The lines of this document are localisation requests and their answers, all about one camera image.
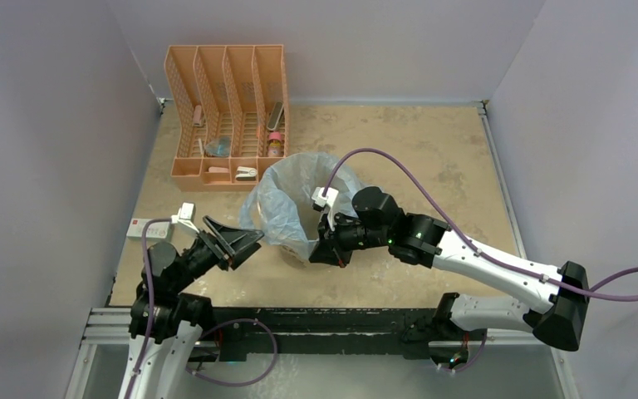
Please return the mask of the blue plastic trash bag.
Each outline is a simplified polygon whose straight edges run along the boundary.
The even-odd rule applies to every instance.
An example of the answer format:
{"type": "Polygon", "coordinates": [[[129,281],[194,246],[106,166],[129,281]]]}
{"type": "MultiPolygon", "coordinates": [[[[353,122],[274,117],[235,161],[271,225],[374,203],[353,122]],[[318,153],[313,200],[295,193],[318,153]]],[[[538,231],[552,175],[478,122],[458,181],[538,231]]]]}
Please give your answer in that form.
{"type": "Polygon", "coordinates": [[[312,208],[312,193],[326,184],[338,160],[324,152],[303,152],[269,166],[244,200],[239,225],[260,229],[267,244],[286,245],[309,260],[321,218],[312,208]]]}

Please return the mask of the beige capybara trash bin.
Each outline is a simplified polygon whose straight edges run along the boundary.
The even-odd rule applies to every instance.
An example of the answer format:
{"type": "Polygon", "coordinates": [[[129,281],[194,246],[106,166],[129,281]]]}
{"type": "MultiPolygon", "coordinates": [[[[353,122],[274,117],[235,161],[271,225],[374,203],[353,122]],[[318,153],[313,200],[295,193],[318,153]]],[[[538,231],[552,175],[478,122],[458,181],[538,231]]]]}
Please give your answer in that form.
{"type": "Polygon", "coordinates": [[[286,246],[279,246],[280,253],[282,258],[291,266],[296,268],[304,268],[309,264],[309,261],[303,258],[300,254],[298,254],[294,249],[286,246]]]}

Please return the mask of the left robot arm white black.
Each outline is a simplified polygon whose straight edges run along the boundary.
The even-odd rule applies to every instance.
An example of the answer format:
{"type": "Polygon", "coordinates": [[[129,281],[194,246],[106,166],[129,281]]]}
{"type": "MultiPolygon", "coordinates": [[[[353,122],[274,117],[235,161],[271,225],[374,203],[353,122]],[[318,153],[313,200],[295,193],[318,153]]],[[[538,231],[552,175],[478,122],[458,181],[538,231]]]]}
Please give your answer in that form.
{"type": "Polygon", "coordinates": [[[221,328],[210,298],[185,289],[212,268],[235,270],[261,247],[263,232],[239,229],[204,217],[198,228],[183,216],[167,222],[188,230],[192,245],[179,252],[170,242],[141,238],[144,267],[130,308],[127,370],[121,398],[171,398],[198,340],[221,328]]]}

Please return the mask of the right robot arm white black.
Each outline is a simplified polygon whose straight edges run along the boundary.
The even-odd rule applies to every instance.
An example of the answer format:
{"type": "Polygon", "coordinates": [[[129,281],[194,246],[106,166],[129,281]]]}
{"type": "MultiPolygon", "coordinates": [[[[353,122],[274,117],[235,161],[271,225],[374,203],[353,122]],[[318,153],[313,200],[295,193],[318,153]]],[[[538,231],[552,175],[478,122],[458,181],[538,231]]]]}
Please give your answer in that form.
{"type": "Polygon", "coordinates": [[[560,350],[579,349],[589,300],[560,285],[586,289],[581,265],[540,264],[461,238],[441,220],[406,213],[375,186],[353,196],[354,216],[339,212],[338,196],[333,188],[318,187],[312,193],[312,206],[321,218],[311,262],[345,267],[354,251],[385,247],[402,263],[461,274],[502,292],[493,298],[445,294],[433,316],[441,337],[496,328],[531,333],[560,350]]]}

